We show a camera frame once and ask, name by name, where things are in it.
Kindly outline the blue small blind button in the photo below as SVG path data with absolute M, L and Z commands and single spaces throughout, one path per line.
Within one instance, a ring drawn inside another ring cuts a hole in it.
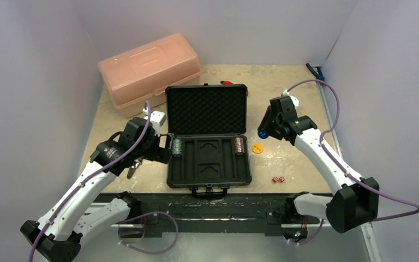
M 269 137 L 269 134 L 262 130 L 258 130 L 258 136 L 260 139 L 267 139 Z

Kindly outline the yellow big blind button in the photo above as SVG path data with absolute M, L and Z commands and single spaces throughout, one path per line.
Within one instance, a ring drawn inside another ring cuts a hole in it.
M 261 153 L 263 153 L 263 151 L 264 151 L 264 147 L 263 147 L 261 144 L 259 144 L 259 143 L 255 143 L 255 144 L 252 146 L 252 151 L 253 151 L 255 154 L 261 154 Z

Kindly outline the black foam-lined poker case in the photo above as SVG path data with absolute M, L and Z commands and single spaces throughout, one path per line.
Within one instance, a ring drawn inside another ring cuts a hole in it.
M 196 198 L 222 198 L 232 186 L 252 182 L 244 84 L 170 86 L 165 90 L 167 133 L 183 141 L 182 156 L 171 157 L 167 185 L 188 188 Z M 242 137 L 245 154 L 235 155 Z

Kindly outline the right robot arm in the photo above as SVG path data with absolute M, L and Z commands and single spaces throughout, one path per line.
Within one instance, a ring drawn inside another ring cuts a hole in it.
M 323 139 L 317 125 L 309 116 L 298 116 L 290 96 L 270 100 L 258 127 L 260 133 L 288 141 L 316 167 L 328 184 L 332 196 L 308 192 L 287 197 L 284 214 L 291 222 L 304 216 L 324 219 L 332 228 L 344 233 L 375 220 L 379 207 L 379 184 L 362 176 Z

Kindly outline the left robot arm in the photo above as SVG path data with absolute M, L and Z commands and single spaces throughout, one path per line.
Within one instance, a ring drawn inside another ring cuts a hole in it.
M 141 201 L 129 192 L 119 193 L 94 212 L 86 211 L 106 186 L 138 160 L 168 162 L 169 150 L 159 146 L 164 122 L 162 112 L 134 117 L 124 131 L 96 147 L 82 174 L 54 207 L 21 226 L 20 232 L 32 245 L 29 261 L 35 252 L 48 261 L 73 261 L 83 245 L 108 227 L 122 222 L 145 223 Z

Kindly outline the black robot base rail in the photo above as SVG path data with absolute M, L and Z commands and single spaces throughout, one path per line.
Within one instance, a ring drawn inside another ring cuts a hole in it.
M 133 202 L 133 222 L 119 225 L 125 237 L 133 229 L 145 237 L 163 233 L 255 233 L 265 236 L 300 238 L 320 224 L 315 217 L 287 218 L 285 203 L 289 194 L 234 193 L 217 199 L 200 199 L 188 193 L 124 193 Z M 146 214 L 146 218 L 137 216 Z

